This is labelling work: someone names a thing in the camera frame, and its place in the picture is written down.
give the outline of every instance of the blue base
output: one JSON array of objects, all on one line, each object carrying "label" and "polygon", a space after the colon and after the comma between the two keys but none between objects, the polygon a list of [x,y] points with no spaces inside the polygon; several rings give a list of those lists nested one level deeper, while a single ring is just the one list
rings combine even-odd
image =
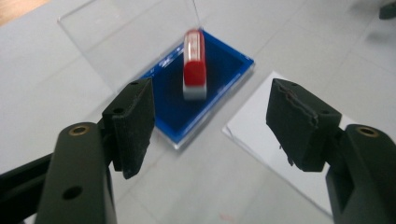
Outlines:
[{"label": "blue base", "polygon": [[207,96],[183,99],[183,44],[142,77],[152,77],[156,126],[175,144],[185,138],[254,64],[253,60],[204,31]]}]

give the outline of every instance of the clear acrylic box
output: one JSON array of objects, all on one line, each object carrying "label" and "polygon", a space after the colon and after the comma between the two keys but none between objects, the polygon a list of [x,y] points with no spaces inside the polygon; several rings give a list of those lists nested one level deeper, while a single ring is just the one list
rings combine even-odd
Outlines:
[{"label": "clear acrylic box", "polygon": [[[59,23],[115,93],[135,79],[153,78],[156,130],[175,149],[205,127],[254,65],[200,27],[193,0],[94,0]],[[182,99],[183,39],[190,29],[205,36],[205,101]]]}]

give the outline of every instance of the white paper sheet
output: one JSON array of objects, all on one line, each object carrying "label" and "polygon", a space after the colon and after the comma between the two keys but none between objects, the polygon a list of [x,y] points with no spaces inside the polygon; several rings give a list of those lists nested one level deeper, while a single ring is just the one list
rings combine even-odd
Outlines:
[{"label": "white paper sheet", "polygon": [[[265,115],[273,78],[286,79],[273,72],[227,123],[223,132],[253,157],[283,177],[319,209],[331,215],[332,209],[325,179],[328,164],[321,173],[304,173],[296,166],[290,166],[286,153],[279,149],[280,144],[266,125]],[[343,116],[340,127],[345,129],[352,122],[351,119]]]}]

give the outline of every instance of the black object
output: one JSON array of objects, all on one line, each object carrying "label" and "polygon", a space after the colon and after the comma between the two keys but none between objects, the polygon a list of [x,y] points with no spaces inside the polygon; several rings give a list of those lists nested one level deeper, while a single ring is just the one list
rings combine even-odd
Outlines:
[{"label": "black object", "polygon": [[335,223],[396,223],[396,146],[364,125],[338,128],[341,114],[303,87],[274,79],[268,126],[303,171],[326,180]]},{"label": "black object", "polygon": [[154,127],[151,78],[127,85],[94,123],[59,134],[53,154],[0,175],[0,222],[116,223],[108,165],[137,174]]},{"label": "black object", "polygon": [[390,20],[396,17],[396,2],[384,5],[379,9],[380,20]]}]

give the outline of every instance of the red and white block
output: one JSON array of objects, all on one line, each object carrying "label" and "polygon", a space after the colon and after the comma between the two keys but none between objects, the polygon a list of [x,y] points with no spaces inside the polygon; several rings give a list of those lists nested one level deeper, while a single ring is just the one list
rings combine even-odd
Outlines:
[{"label": "red and white block", "polygon": [[185,100],[206,99],[205,41],[199,30],[184,37],[183,95]]}]

